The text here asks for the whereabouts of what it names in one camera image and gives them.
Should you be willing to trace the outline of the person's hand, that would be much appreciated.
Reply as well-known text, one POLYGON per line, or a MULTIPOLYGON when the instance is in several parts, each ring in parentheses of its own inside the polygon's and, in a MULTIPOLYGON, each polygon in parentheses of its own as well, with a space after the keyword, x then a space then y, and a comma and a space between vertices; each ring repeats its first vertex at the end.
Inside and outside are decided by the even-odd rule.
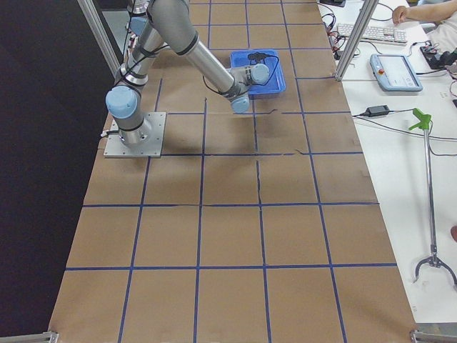
POLYGON ((408 15, 411 8, 405 6, 397 6, 392 11, 392 22, 394 25, 402 24, 403 22, 407 21, 408 15))

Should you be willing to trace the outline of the person's forearm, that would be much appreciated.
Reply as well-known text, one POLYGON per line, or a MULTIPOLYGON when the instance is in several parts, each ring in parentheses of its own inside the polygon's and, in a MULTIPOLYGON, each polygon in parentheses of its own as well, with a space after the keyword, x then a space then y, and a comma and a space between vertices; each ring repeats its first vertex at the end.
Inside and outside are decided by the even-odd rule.
POLYGON ((439 4, 422 4, 409 9, 408 18, 416 21, 443 21, 456 12, 456 0, 439 4))

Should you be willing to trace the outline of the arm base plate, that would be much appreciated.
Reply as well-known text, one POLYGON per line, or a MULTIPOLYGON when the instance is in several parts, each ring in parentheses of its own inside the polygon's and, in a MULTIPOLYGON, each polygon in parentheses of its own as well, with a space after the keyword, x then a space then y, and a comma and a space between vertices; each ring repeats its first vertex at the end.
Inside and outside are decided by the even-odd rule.
POLYGON ((144 113, 142 125, 135 131, 122 131, 113 119, 107 135, 106 158, 160 158, 166 127, 166 112, 144 113))

